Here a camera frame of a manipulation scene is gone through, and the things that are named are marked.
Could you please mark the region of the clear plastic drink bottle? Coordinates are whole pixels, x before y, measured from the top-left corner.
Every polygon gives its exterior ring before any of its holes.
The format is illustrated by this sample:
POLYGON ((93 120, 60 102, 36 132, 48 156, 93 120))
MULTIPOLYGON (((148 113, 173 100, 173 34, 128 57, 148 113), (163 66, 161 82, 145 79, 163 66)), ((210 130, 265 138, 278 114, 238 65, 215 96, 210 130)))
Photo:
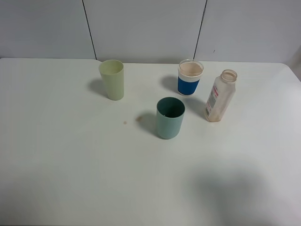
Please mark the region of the clear plastic drink bottle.
POLYGON ((236 92, 237 73, 226 69, 215 78, 204 110, 209 122, 219 122, 236 92))

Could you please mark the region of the teal green plastic cup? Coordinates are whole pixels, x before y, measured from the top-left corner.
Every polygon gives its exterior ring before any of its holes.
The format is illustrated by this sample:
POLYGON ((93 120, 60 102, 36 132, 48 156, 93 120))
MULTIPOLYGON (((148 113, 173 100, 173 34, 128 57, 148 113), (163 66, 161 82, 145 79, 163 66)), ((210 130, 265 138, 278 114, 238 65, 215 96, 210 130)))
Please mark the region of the teal green plastic cup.
POLYGON ((175 97, 165 97, 157 103, 157 133, 163 139, 176 137, 181 129, 185 105, 175 97))

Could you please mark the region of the pale yellow-green plastic cup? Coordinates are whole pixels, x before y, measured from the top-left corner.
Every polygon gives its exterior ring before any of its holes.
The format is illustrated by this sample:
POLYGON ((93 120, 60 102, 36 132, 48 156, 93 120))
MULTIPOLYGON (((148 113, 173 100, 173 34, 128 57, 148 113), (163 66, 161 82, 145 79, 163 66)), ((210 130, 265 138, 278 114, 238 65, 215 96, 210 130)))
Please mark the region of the pale yellow-green plastic cup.
POLYGON ((124 65, 119 60, 106 60, 99 65, 99 73, 110 100, 124 97, 124 65))

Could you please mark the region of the clear cup with blue sleeve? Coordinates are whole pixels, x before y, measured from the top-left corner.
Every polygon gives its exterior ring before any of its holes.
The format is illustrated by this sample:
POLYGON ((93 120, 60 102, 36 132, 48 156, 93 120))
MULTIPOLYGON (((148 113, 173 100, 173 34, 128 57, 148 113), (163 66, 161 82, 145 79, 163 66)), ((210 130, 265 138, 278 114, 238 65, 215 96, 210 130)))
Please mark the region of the clear cup with blue sleeve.
POLYGON ((191 96, 195 93, 204 66, 200 61, 185 59, 178 65, 178 92, 183 96, 191 96))

